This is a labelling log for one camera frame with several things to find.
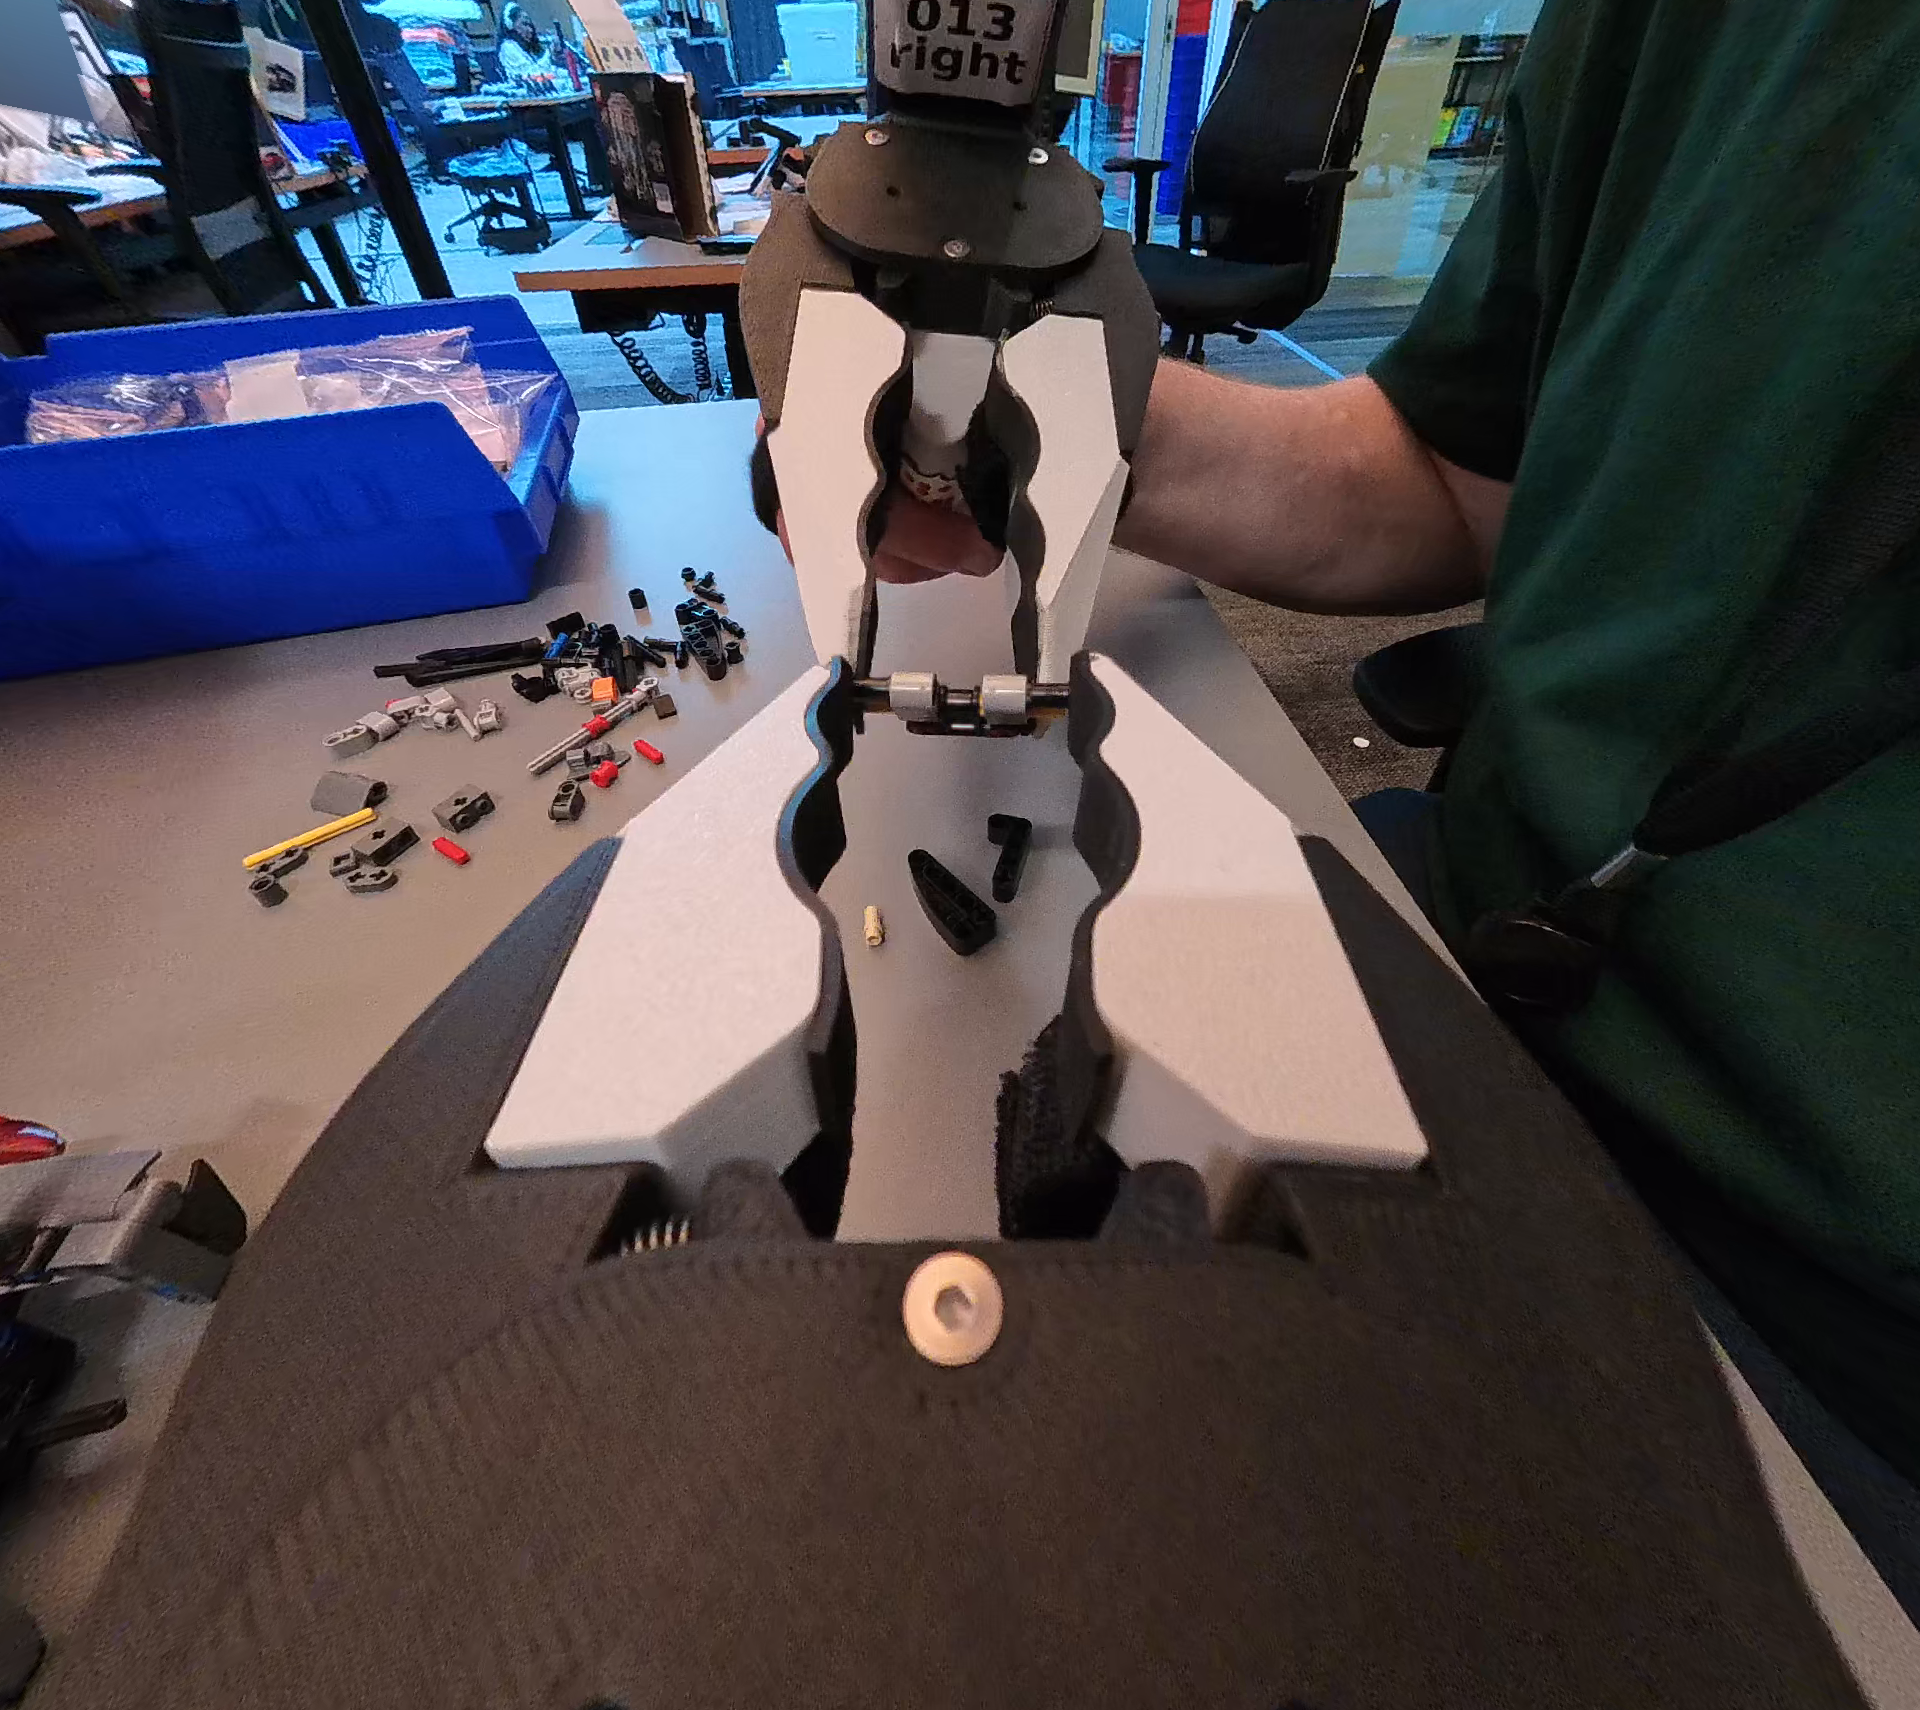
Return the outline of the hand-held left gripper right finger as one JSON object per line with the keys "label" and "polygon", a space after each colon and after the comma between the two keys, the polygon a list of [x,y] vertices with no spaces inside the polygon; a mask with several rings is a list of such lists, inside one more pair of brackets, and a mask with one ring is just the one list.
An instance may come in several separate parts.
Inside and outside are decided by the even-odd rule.
{"label": "hand-held left gripper right finger", "polygon": [[1292,819],[1109,656],[1070,666],[1070,965],[1094,1137],[1246,1204],[1277,1164],[1410,1172],[1429,1138]]}

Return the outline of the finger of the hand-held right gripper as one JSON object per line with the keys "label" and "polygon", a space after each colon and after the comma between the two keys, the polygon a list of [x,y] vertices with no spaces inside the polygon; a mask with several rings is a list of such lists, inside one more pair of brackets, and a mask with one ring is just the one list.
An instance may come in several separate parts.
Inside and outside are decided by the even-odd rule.
{"label": "finger of the hand-held right gripper", "polygon": [[1014,665],[1063,686],[1089,642],[1127,480],[1099,320],[1046,316],[998,346],[997,450],[1010,475]]}
{"label": "finger of the hand-held right gripper", "polygon": [[908,373],[908,334],[855,292],[800,296],[772,477],[807,635],[818,665],[873,666],[875,593],[867,527],[885,496],[881,406]]}

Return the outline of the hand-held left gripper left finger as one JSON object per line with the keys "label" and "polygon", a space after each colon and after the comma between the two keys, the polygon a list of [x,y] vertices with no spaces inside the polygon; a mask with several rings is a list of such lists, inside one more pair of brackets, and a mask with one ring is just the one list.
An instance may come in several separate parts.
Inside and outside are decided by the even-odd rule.
{"label": "hand-held left gripper left finger", "polygon": [[485,1142],[502,1169],[732,1158],[844,1178],[854,1011],[822,888],[854,673],[805,669],[636,812]]}

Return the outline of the black lego subassembly red pins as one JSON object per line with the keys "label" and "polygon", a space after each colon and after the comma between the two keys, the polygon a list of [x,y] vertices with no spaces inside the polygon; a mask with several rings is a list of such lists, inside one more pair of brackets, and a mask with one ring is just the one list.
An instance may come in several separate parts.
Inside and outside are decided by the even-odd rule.
{"label": "black lego subassembly red pins", "polygon": [[854,682],[863,716],[890,716],[923,738],[1037,738],[1070,716],[1070,686],[991,673],[976,686],[951,686],[937,673],[893,673]]}

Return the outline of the person's right forearm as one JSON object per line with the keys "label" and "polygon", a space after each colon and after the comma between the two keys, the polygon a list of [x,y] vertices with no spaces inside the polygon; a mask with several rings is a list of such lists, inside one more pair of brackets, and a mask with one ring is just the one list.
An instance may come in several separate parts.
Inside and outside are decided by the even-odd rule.
{"label": "person's right forearm", "polygon": [[1162,359],[1114,542],[1277,609],[1435,616],[1486,596],[1508,497],[1370,377],[1277,390]]}

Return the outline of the black curved lego panel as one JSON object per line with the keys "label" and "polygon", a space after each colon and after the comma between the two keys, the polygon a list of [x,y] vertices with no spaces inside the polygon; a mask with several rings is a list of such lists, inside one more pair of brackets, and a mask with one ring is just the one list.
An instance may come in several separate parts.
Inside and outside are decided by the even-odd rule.
{"label": "black curved lego panel", "polygon": [[908,878],[924,918],[961,956],[978,956],[998,935],[997,908],[947,869],[930,851],[908,851]]}

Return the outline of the scattered loose lego pieces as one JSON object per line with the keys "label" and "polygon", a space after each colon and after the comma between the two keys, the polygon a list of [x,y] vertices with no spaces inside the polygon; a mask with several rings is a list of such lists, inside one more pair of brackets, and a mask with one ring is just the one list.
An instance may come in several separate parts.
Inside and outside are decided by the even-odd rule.
{"label": "scattered loose lego pieces", "polygon": [[661,635],[566,612],[533,638],[438,646],[378,666],[376,676],[396,689],[323,738],[326,766],[306,803],[312,828],[244,861],[252,905],[286,905],[289,878],[312,861],[356,898],[389,892],[400,861],[415,852],[468,866],[476,833],[499,812],[502,786],[455,783],[430,803],[425,821],[413,821],[398,812],[396,783],[369,759],[403,735],[492,742],[509,722],[503,695],[522,706],[555,705],[569,712],[564,738],[531,765],[531,779],[552,783],[545,801],[552,828],[578,823],[591,799],[606,792],[632,762],[661,766],[661,751],[626,732],[645,722],[671,722],[679,712],[679,678],[701,673],[722,685],[744,666],[750,645],[750,630],[732,616],[712,573],[684,566],[682,593]]}

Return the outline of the partly built lego car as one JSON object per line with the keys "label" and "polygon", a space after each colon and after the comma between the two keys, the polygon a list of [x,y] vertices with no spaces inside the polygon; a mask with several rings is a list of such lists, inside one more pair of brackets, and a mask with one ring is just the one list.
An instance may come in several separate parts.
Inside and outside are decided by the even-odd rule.
{"label": "partly built lego car", "polygon": [[4,1119],[4,1487],[47,1450],[126,1420],[124,1400],[64,1410],[81,1348],[30,1321],[26,1302],[101,1285],[209,1304],[249,1241],[249,1214],[209,1161],[183,1178],[159,1177],[159,1161],[159,1151],[73,1152],[51,1127]]}

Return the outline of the person's right hand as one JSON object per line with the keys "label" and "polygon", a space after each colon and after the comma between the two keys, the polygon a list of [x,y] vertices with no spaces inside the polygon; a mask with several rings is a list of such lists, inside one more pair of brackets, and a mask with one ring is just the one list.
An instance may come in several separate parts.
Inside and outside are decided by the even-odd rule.
{"label": "person's right hand", "polygon": [[1006,546],[983,532],[957,477],[898,466],[871,522],[875,580],[923,586],[951,575],[991,579],[1001,558]]}

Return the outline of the wooden top desk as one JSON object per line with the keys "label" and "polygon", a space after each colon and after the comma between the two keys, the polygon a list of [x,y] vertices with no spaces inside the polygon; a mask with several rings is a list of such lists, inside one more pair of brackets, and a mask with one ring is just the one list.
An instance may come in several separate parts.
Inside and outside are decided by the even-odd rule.
{"label": "wooden top desk", "polygon": [[[671,242],[626,236],[591,222],[516,269],[516,292],[564,296],[588,334],[604,334],[655,405],[754,400],[739,286],[750,239]],[[679,320],[697,375],[692,393],[671,387],[638,334],[661,319]]]}

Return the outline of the dark printed box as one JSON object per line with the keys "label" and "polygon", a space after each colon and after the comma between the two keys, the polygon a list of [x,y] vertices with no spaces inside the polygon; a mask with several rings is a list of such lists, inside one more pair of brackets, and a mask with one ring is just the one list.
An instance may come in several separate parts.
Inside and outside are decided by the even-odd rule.
{"label": "dark printed box", "polygon": [[677,71],[599,71],[592,99],[624,233],[684,244],[719,239],[692,80]]}

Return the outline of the black office chair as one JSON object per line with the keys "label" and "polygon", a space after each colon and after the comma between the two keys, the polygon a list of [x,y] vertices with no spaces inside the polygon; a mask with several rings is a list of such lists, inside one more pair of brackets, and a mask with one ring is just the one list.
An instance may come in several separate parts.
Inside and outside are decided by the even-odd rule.
{"label": "black office chair", "polygon": [[1170,163],[1137,154],[1103,163],[1134,187],[1137,266],[1166,327],[1166,356],[1202,363],[1214,334],[1253,344],[1326,297],[1400,6],[1236,6],[1187,151],[1174,246],[1152,242],[1157,183]]}
{"label": "black office chair", "polygon": [[1425,791],[1376,791],[1353,815],[1370,833],[1421,823],[1441,801],[1486,685],[1486,623],[1421,632],[1369,652],[1352,689],[1369,722],[1402,751],[1429,751],[1436,765]]}

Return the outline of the clear plastic parts bags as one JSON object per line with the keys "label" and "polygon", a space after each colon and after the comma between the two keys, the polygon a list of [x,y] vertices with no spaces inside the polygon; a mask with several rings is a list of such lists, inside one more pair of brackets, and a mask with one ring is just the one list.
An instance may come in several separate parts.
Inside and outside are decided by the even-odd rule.
{"label": "clear plastic parts bags", "polygon": [[531,349],[489,346],[478,327],[455,324],[346,346],[176,352],[153,373],[37,377],[21,430],[30,446],[73,446],[415,405],[443,406],[509,475],[531,436],[562,410],[564,377]]}

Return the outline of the blue plastic parts bin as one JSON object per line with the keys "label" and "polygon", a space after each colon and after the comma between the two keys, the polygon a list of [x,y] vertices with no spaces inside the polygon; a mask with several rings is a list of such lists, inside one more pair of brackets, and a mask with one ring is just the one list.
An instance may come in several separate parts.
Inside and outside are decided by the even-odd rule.
{"label": "blue plastic parts bin", "polygon": [[[446,400],[30,440],[36,405],[116,380],[468,333],[489,393],[533,377],[502,469]],[[519,605],[581,413],[513,296],[54,334],[4,362],[4,682]]]}

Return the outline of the black metal pole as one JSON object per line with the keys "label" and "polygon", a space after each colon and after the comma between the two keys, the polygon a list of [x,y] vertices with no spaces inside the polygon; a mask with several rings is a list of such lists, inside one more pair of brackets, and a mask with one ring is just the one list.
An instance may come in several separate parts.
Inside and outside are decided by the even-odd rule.
{"label": "black metal pole", "polygon": [[430,233],[406,163],[373,83],[373,71],[350,29],[345,0],[300,0],[300,14],[317,43],[317,54],[335,86],[339,107],[350,121],[358,154],[369,173],[376,197],[398,242],[422,302],[450,302],[453,284]]}

